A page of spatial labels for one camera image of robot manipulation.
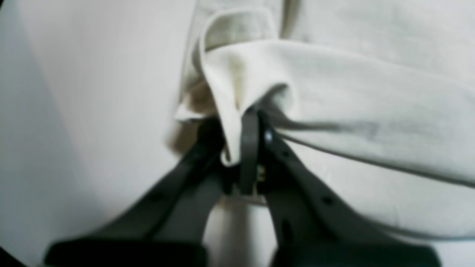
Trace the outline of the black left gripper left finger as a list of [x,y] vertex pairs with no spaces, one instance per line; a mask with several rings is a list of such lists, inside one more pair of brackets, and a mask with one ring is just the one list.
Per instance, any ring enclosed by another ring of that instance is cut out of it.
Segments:
[[49,248],[48,267],[206,267],[202,240],[219,199],[236,174],[220,160],[224,135],[205,120],[179,163],[134,206],[99,230]]

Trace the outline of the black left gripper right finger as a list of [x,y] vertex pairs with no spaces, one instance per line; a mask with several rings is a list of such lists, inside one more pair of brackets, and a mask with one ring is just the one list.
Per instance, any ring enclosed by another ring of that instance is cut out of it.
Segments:
[[435,251],[406,244],[357,214],[312,174],[263,111],[242,117],[239,190],[263,196],[278,248],[272,267],[439,267]]

